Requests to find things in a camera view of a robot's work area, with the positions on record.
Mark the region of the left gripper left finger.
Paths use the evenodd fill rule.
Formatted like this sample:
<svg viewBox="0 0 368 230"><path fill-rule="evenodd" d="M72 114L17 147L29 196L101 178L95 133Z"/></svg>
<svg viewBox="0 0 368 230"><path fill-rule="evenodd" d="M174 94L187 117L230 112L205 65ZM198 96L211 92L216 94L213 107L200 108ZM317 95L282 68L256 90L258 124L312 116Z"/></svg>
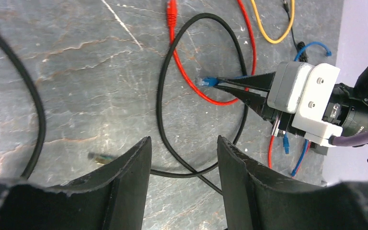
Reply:
<svg viewBox="0 0 368 230"><path fill-rule="evenodd" d="M139 230L152 158L151 138L66 185L0 178L0 230Z"/></svg>

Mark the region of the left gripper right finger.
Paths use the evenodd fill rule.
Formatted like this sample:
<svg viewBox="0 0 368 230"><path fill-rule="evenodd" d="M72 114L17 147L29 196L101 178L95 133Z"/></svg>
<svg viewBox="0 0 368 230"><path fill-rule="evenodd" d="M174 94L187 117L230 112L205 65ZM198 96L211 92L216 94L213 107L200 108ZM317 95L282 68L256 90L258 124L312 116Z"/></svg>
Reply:
<svg viewBox="0 0 368 230"><path fill-rule="evenodd" d="M368 230L368 182L321 187L286 177L217 140L230 230Z"/></svg>

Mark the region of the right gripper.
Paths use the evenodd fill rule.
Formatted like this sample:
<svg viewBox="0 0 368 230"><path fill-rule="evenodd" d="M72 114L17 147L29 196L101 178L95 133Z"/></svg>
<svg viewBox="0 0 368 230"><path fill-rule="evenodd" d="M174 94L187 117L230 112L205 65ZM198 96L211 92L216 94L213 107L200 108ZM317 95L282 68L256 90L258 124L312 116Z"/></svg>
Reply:
<svg viewBox="0 0 368 230"><path fill-rule="evenodd" d="M276 72L270 72L260 75L241 76L232 79L218 78L218 81L244 88L268 92L270 91L275 74ZM273 125L273 136L284 137L285 134L290 133L295 136L304 137L304 131L292 126L295 114L282 112L268 106L267 100L261 95L229 86L217 85L214 88L232 94L237 99L240 99L240 101L246 106L255 111L263 120L269 121Z"/></svg>

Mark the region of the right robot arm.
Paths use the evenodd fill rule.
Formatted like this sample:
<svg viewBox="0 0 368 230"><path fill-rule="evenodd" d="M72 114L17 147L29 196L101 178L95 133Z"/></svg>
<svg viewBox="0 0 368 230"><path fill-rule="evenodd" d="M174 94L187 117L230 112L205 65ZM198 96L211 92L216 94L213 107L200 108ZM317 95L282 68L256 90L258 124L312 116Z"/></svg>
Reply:
<svg viewBox="0 0 368 230"><path fill-rule="evenodd" d="M354 87L337 83L339 73L333 65L296 58L274 72L217 78L212 85L272 123L273 136L303 137L304 152L368 145L368 67Z"/></svg>

